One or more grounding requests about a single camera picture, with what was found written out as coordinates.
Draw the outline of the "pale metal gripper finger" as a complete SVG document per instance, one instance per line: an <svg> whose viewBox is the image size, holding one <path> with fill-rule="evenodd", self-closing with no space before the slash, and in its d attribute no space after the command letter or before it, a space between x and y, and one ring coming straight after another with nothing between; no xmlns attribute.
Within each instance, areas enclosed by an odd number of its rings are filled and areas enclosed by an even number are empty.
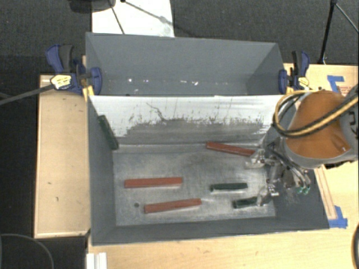
<svg viewBox="0 0 359 269"><path fill-rule="evenodd" d="M245 167L248 169L262 168L265 165L265 150L258 149L251 156L250 161L245 162Z"/></svg>
<svg viewBox="0 0 359 269"><path fill-rule="evenodd" d="M269 203L274 197L278 196L279 192L273 185L265 185L259 190L257 194L256 205L264 206L265 204Z"/></svg>

